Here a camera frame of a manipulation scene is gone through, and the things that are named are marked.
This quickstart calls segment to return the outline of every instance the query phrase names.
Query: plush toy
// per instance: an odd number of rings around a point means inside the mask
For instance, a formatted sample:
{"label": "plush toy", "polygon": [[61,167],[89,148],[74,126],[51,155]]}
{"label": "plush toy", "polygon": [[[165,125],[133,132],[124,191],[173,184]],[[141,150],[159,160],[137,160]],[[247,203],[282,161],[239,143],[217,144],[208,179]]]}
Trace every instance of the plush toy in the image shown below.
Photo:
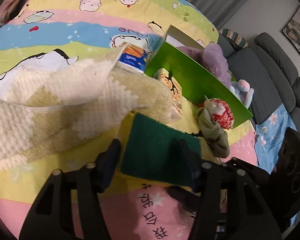
{"label": "plush toy", "polygon": [[228,72],[228,62],[218,44],[210,43],[204,50],[185,46],[178,47],[178,49],[198,62],[227,88],[231,87],[231,74]]}
{"label": "plush toy", "polygon": [[233,81],[230,91],[244,104],[246,108],[249,108],[254,89],[250,88],[250,85],[247,81],[240,79],[238,82]]}
{"label": "plush toy", "polygon": [[234,117],[229,105],[219,98],[207,99],[199,107],[205,107],[212,121],[217,121],[221,128],[231,129]]}

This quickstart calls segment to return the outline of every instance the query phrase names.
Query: colorful bedsheet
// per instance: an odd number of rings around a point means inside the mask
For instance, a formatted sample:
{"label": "colorful bedsheet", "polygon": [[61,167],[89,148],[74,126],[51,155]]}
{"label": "colorful bedsheet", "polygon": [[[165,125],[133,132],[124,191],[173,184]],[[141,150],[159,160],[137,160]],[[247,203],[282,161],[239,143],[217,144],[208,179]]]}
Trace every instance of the colorful bedsheet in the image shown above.
{"label": "colorful bedsheet", "polygon": [[[184,0],[30,0],[18,17],[0,29],[0,82],[6,76],[3,73],[30,57],[58,64],[75,56],[91,57],[124,41],[152,53],[170,24],[202,46],[218,40],[213,24]],[[52,50],[56,53],[45,56]],[[196,107],[183,98],[183,109],[184,118],[171,126],[197,133],[193,115]],[[88,143],[0,171],[0,217],[13,234],[18,237],[32,202],[53,169],[67,172],[80,168],[107,149],[113,138],[120,138],[124,146],[132,120],[133,115],[129,114],[121,126]],[[228,136],[231,156],[257,163],[254,131],[249,121],[229,131]],[[202,147],[202,157],[220,162],[211,155],[207,145]],[[183,240],[188,237],[193,215],[182,211],[162,186],[165,184],[131,178],[116,171],[110,187],[100,194],[112,239],[125,236]],[[140,202],[143,194],[149,194],[152,202],[147,208]]]}

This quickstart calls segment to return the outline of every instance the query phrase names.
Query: blue label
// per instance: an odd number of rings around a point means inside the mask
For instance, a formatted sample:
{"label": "blue label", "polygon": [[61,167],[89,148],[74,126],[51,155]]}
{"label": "blue label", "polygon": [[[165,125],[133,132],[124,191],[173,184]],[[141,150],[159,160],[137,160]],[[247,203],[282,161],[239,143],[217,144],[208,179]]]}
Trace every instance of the blue label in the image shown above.
{"label": "blue label", "polygon": [[119,59],[119,62],[125,63],[139,70],[144,71],[146,69],[147,53],[145,52],[141,57],[136,57],[127,53],[123,53]]}

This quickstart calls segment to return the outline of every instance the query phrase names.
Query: red and white flower toy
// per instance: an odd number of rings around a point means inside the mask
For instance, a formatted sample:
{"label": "red and white flower toy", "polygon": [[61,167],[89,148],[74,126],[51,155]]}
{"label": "red and white flower toy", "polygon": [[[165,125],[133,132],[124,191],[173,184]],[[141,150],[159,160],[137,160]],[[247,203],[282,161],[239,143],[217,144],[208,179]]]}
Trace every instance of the red and white flower toy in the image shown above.
{"label": "red and white flower toy", "polygon": [[219,98],[207,99],[200,106],[204,106],[212,121],[217,121],[221,128],[231,129],[234,123],[234,117],[229,105]]}

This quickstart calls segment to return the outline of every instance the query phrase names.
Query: screw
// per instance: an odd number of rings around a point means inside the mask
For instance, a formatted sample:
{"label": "screw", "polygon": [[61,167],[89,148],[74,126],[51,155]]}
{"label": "screw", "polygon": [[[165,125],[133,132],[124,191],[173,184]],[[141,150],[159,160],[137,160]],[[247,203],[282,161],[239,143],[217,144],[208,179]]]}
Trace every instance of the screw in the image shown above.
{"label": "screw", "polygon": [[86,165],[86,167],[87,167],[88,169],[93,169],[95,166],[96,166],[95,163],[87,163],[87,165]]}
{"label": "screw", "polygon": [[211,164],[210,163],[202,163],[201,165],[203,168],[205,169],[210,169],[211,168]]}
{"label": "screw", "polygon": [[56,169],[52,172],[53,175],[58,176],[61,173],[60,169]]}
{"label": "screw", "polygon": [[246,172],[242,169],[238,169],[237,174],[240,175],[240,176],[244,176],[244,175],[246,175]]}

